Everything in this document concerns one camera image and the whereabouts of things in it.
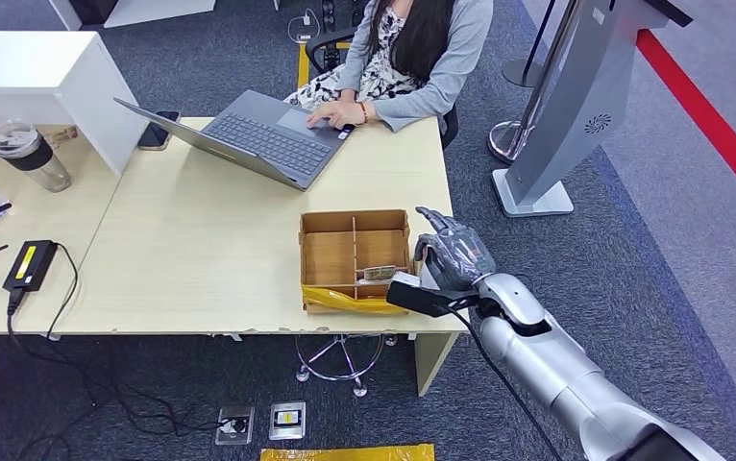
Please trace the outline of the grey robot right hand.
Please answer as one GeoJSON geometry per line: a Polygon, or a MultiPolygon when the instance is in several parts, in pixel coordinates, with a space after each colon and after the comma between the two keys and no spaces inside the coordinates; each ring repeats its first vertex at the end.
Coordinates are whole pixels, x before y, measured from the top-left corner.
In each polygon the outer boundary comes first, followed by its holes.
{"type": "Polygon", "coordinates": [[[418,236],[414,259],[422,261],[442,290],[469,291],[479,279],[494,274],[496,263],[477,232],[453,216],[417,206],[433,233],[418,236]]]}

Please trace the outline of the person's left hand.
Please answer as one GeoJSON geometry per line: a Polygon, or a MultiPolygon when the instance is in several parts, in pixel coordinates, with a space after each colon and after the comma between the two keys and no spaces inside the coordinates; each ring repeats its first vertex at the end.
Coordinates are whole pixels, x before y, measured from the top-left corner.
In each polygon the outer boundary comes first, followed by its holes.
{"type": "Polygon", "coordinates": [[[370,102],[332,101],[315,109],[307,119],[307,126],[313,127],[321,120],[337,129],[346,125],[362,125],[375,115],[370,102]]]}

